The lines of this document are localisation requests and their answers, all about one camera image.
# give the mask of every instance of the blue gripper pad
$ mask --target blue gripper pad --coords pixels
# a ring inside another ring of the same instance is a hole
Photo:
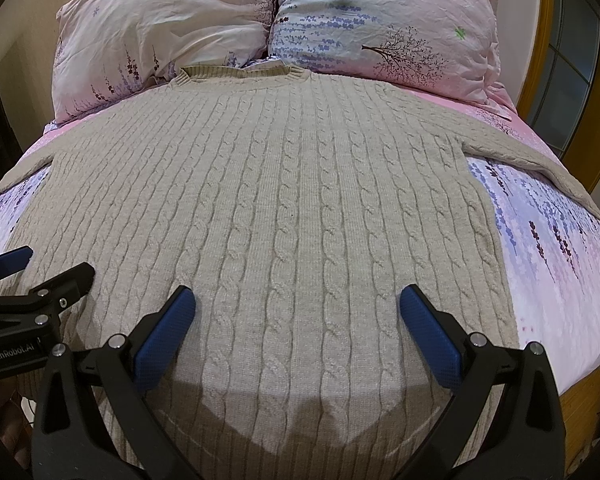
[[[196,298],[183,287],[146,338],[134,359],[134,385],[140,394],[155,388],[196,315]]]
[[[462,357],[440,323],[410,286],[400,294],[400,315],[438,384],[456,392],[462,383]]]
[[[0,280],[24,270],[32,256],[33,251],[28,246],[0,254]]]

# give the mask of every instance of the pillow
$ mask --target pillow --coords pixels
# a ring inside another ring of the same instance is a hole
[[[269,53],[317,72],[499,106],[497,0],[280,0]]]
[[[273,7],[274,0],[71,0],[57,15],[56,122],[119,101],[152,76],[172,79],[182,66],[257,59]]]

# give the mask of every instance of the screw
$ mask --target screw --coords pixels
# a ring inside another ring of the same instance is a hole
[[[58,343],[57,345],[54,345],[54,347],[51,349],[51,354],[55,357],[60,357],[62,354],[64,354],[65,350],[66,346],[64,346],[62,343]]]
[[[542,355],[544,353],[544,347],[538,341],[532,341],[529,343],[529,350],[535,355]]]
[[[112,335],[109,338],[109,346],[111,348],[120,348],[126,342],[126,337],[123,334]]]
[[[469,336],[471,344],[478,347],[483,347],[487,344],[487,336],[480,332],[474,332]]]

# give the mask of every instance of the window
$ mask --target window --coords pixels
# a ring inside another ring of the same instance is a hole
[[[526,122],[561,157],[578,127],[600,46],[595,0],[554,0],[549,49]]]

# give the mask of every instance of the cable knit pattern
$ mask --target cable knit pattern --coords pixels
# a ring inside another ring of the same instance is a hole
[[[62,317],[81,349],[190,286],[196,320],[147,401],[204,478],[391,478],[448,401],[398,316],[402,288],[518,344],[493,206],[466,153],[542,171],[600,218],[540,153],[389,84],[187,68],[4,177],[0,192],[51,164],[9,243],[33,259],[0,294],[88,261],[91,293]],[[38,378],[21,377],[22,393]]]

